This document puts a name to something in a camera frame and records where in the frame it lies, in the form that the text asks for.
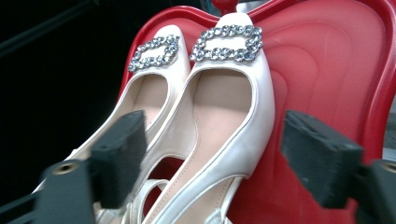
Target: shoe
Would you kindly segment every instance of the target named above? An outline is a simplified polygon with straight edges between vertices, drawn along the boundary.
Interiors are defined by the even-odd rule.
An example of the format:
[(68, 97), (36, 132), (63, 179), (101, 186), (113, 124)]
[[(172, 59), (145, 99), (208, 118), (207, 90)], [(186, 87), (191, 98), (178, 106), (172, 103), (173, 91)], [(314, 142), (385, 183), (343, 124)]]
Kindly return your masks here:
[(191, 153), (144, 224), (229, 221), (233, 195), (253, 173), (273, 130), (274, 91), (261, 29), (246, 13), (227, 14), (203, 32), (191, 60), (195, 65), (184, 90), (142, 164)]
[(105, 123), (67, 158), (87, 159), (96, 140), (122, 115), (144, 110), (146, 140), (151, 142), (181, 92), (191, 66), (183, 34), (175, 25), (161, 28), (140, 45), (128, 70), (134, 72)]

